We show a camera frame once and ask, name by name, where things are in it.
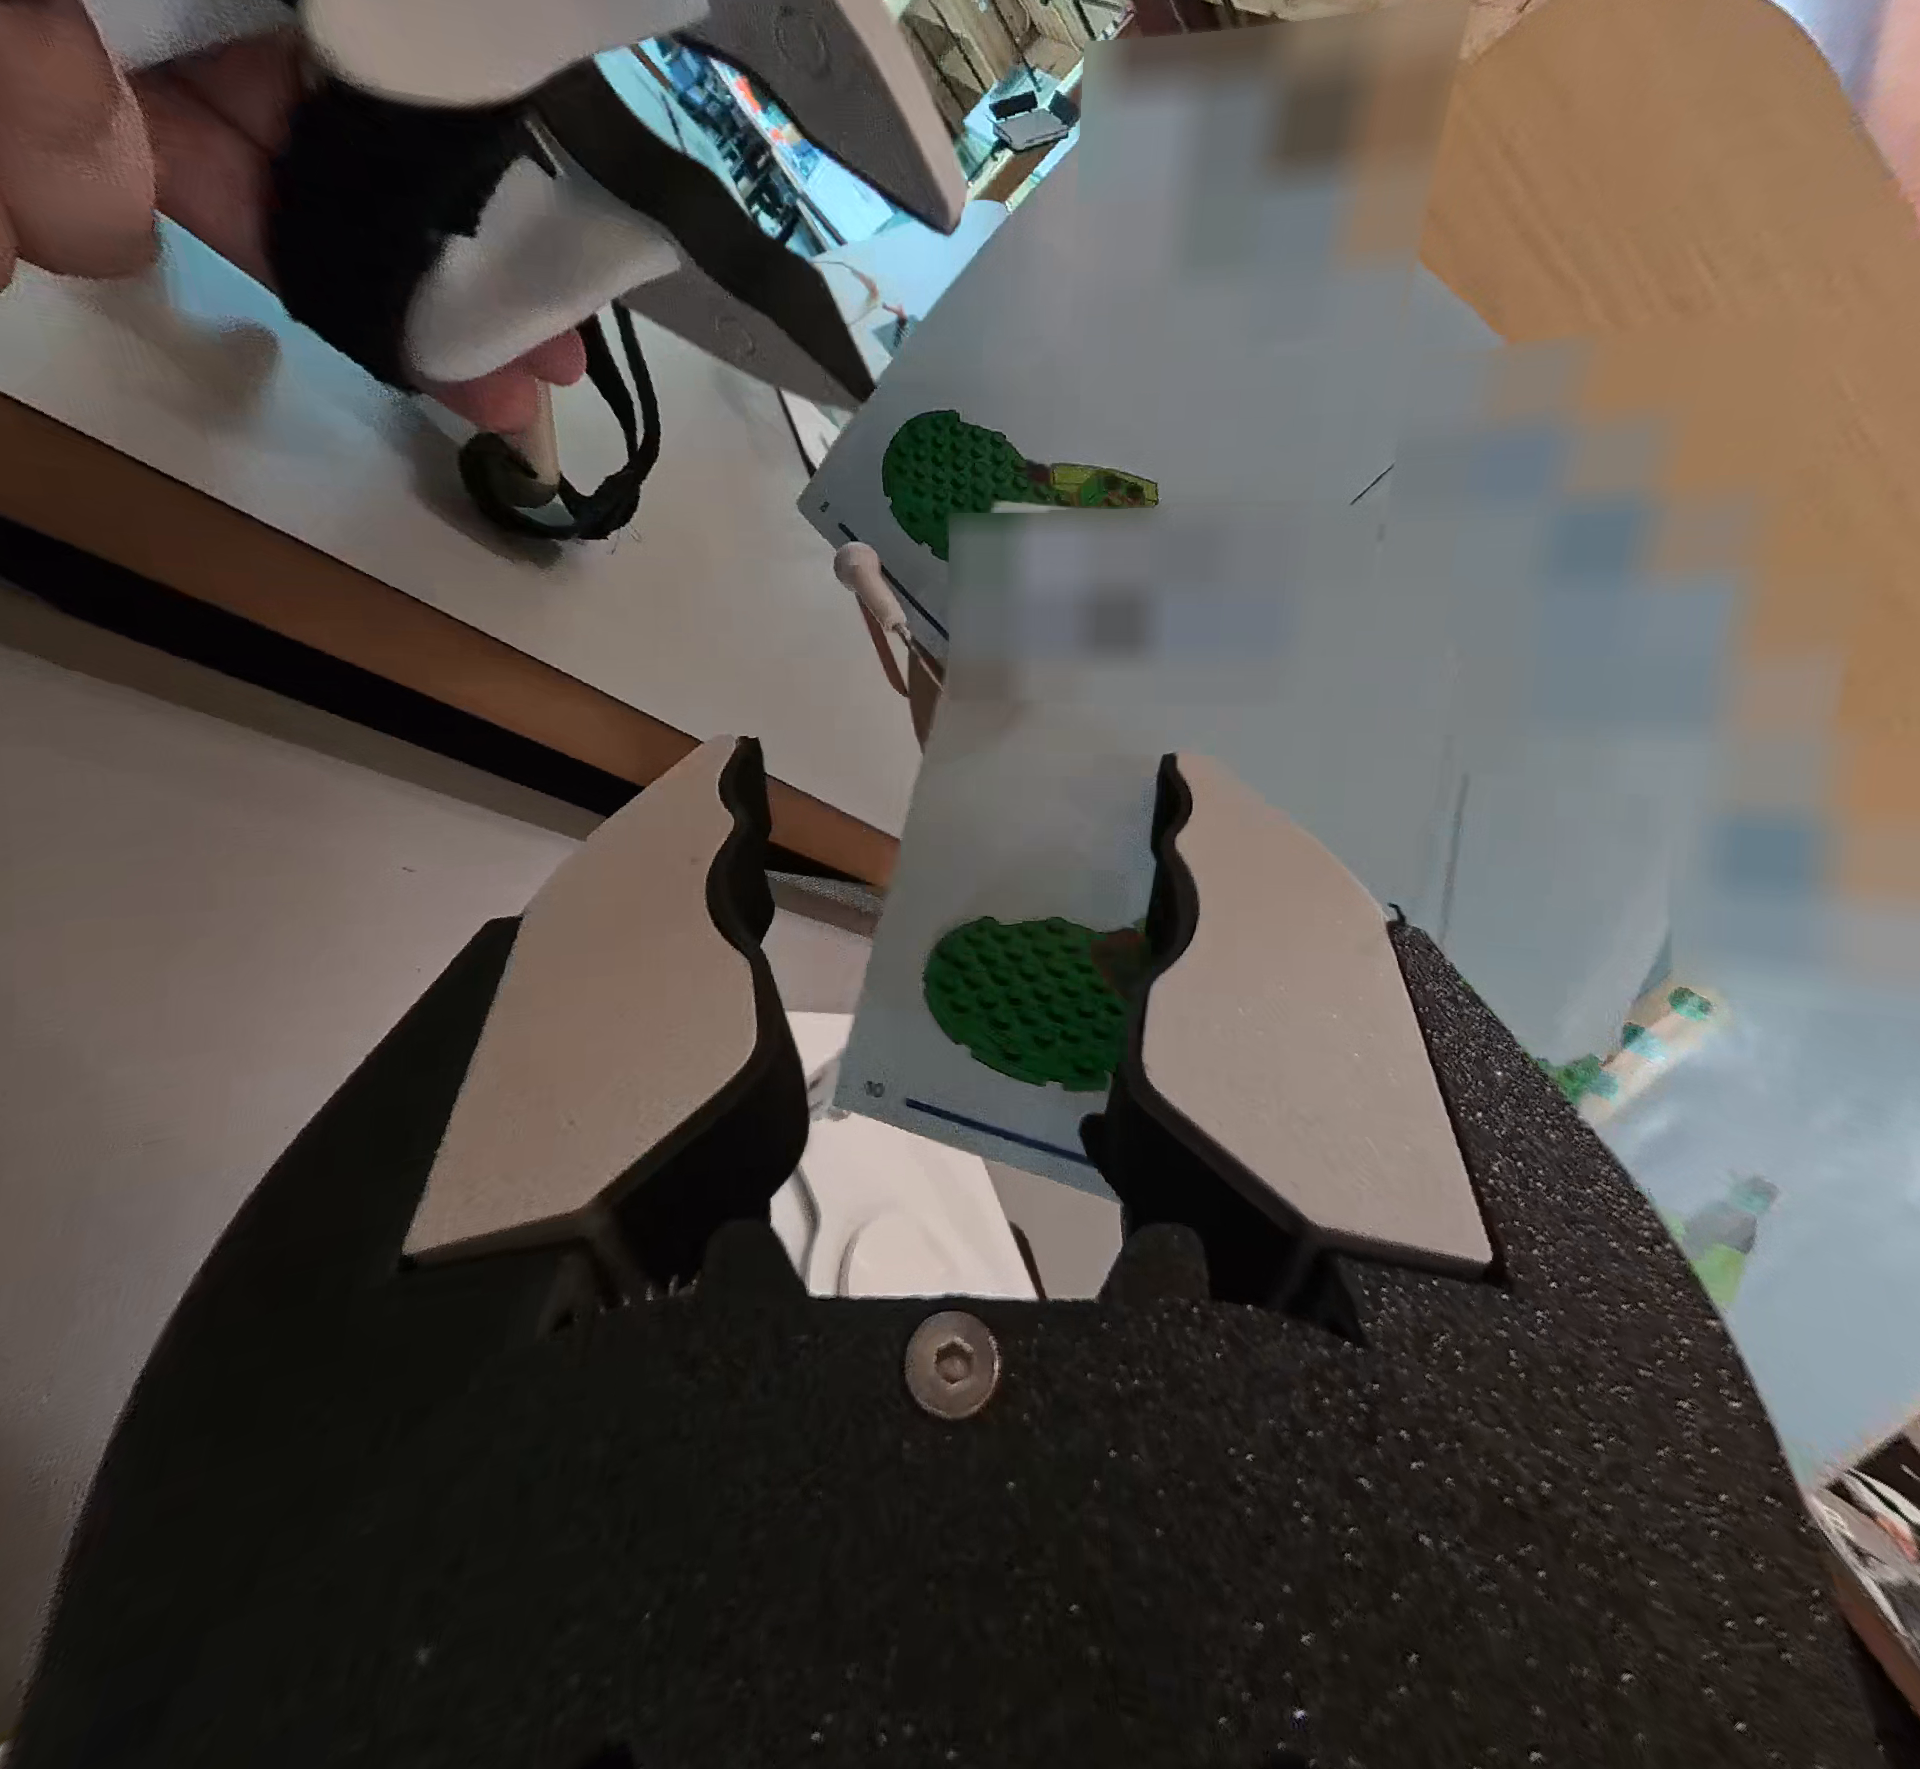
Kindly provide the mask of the wooden book stand board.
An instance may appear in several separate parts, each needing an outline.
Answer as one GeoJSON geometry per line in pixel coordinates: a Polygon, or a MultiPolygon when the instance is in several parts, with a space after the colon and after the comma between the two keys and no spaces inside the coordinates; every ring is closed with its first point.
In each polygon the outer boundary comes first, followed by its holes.
{"type": "Polygon", "coordinates": [[[1918,326],[1918,219],[1769,0],[1552,0],[1456,78],[1427,266],[1505,338],[1918,326]]]}

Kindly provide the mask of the person's left hand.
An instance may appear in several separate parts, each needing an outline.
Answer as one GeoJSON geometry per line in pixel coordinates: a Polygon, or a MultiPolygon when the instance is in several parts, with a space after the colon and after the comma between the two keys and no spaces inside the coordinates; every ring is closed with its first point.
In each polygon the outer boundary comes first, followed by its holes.
{"type": "Polygon", "coordinates": [[[140,276],[166,219],[279,292],[272,163],[316,82],[292,26],[126,72],[84,0],[2,0],[2,283],[140,276]]]}

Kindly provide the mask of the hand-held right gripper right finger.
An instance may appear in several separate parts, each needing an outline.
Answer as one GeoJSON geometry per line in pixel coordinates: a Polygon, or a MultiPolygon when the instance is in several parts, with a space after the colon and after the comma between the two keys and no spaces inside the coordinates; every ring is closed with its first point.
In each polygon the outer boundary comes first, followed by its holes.
{"type": "Polygon", "coordinates": [[[1121,1252],[1363,1344],[1352,1265],[1482,1280],[1497,1250],[1393,916],[1308,826],[1199,753],[1150,813],[1143,968],[1083,1143],[1121,1252]]]}

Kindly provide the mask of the spare hand-held gripper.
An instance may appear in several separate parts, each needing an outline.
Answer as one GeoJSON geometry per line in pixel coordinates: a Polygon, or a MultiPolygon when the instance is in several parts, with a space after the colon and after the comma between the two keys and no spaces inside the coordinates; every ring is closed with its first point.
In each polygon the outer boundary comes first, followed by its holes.
{"type": "Polygon", "coordinates": [[[626,302],[609,305],[622,359],[605,325],[582,325],[586,379],[611,411],[626,463],[596,489],[580,491],[559,466],[553,391],[540,387],[536,420],[520,440],[476,433],[460,453],[460,474],[476,512],[497,529],[542,542],[599,542],[636,517],[641,491],[661,458],[661,402],[626,302]]]}

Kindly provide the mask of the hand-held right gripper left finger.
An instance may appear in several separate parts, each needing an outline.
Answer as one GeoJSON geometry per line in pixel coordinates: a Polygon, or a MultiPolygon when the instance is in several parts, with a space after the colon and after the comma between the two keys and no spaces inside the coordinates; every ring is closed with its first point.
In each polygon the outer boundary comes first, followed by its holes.
{"type": "Polygon", "coordinates": [[[586,1250],[622,1297],[770,1225],[810,1093],[767,960],[764,748],[697,743],[524,904],[401,1257],[586,1250]]]}

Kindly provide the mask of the white page holder peg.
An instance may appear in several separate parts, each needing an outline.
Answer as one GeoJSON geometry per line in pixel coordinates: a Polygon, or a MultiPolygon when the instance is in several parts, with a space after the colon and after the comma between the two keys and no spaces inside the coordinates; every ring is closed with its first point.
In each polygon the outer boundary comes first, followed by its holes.
{"type": "Polygon", "coordinates": [[[876,641],[913,642],[905,603],[869,542],[843,542],[832,555],[834,579],[853,595],[876,641]]]}

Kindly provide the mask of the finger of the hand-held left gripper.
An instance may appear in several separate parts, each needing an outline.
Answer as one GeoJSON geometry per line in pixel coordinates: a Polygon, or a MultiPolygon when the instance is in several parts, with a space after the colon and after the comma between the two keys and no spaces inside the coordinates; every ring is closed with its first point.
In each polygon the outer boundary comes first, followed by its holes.
{"type": "Polygon", "coordinates": [[[885,0],[704,0],[665,35],[753,78],[804,140],[892,207],[956,233],[964,173],[885,0]]]}
{"type": "Polygon", "coordinates": [[[829,282],[741,201],[723,158],[636,54],[578,64],[533,92],[559,177],[611,246],[588,292],[711,359],[819,404],[865,404],[873,371],[829,282]]]}

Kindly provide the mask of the wooden office desk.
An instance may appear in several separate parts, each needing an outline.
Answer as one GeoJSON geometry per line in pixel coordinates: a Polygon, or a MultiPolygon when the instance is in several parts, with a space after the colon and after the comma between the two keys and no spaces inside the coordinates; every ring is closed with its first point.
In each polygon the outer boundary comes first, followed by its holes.
{"type": "Polygon", "coordinates": [[[497,535],[460,428],[204,245],[2,290],[2,517],[622,783],[764,748],[776,840],[885,886],[922,763],[799,512],[780,400],[652,326],[664,457],[611,542],[497,535]]]}

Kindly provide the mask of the lego instruction booklet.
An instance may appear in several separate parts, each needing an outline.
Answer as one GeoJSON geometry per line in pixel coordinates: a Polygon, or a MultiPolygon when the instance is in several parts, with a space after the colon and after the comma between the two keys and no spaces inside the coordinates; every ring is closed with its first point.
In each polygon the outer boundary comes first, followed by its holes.
{"type": "Polygon", "coordinates": [[[1393,18],[1233,48],[1233,72],[1088,94],[1065,184],[999,255],[1041,246],[1047,332],[1104,368],[1045,415],[1143,491],[1045,491],[1007,443],[966,476],[945,395],[890,431],[898,558],[946,550],[946,688],[885,899],[842,1097],[1111,1195],[1083,1143],[1139,984],[1150,813],[1199,753],[1308,826],[1403,919],[1398,954],[1496,1270],[1352,1265],[1363,1344],[1199,1293],[1192,1255],[1121,1252],[1116,1293],[1229,1330],[1365,1353],[1370,1293],[1530,1333],[1522,1393],[1595,1395],[1601,1465],[1658,1426],[1786,1465],[1668,1222],[1551,1063],[1615,1040],[1678,932],[1751,740],[1740,496],[1668,499],[1694,394],[1622,395],[1638,342],[1505,338],[1423,257],[1459,72],[1393,18]]]}

